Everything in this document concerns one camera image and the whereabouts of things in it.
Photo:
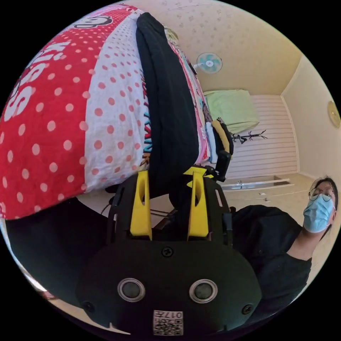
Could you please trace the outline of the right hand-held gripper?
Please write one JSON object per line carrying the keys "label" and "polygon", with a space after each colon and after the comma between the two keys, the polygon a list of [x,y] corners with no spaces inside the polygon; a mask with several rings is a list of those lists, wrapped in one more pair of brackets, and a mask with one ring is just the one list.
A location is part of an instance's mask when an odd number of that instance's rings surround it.
{"label": "right hand-held gripper", "polygon": [[197,173],[202,177],[211,178],[216,182],[225,182],[232,155],[225,150],[221,150],[217,155],[218,159],[215,168],[211,166],[192,166],[183,175],[192,176],[194,173]]}

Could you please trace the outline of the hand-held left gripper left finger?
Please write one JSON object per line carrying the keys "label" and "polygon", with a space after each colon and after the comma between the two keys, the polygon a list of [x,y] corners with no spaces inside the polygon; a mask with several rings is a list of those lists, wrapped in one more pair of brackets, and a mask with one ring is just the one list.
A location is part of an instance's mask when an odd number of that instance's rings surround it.
{"label": "hand-held left gripper left finger", "polygon": [[152,240],[149,178],[147,170],[140,171],[137,174],[130,234],[133,237]]}

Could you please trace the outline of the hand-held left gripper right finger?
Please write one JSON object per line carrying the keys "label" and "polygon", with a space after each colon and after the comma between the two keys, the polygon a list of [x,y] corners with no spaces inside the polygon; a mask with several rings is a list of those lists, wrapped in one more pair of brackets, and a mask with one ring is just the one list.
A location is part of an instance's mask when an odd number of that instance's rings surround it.
{"label": "hand-held left gripper right finger", "polygon": [[188,238],[205,238],[209,233],[203,175],[193,172]]}

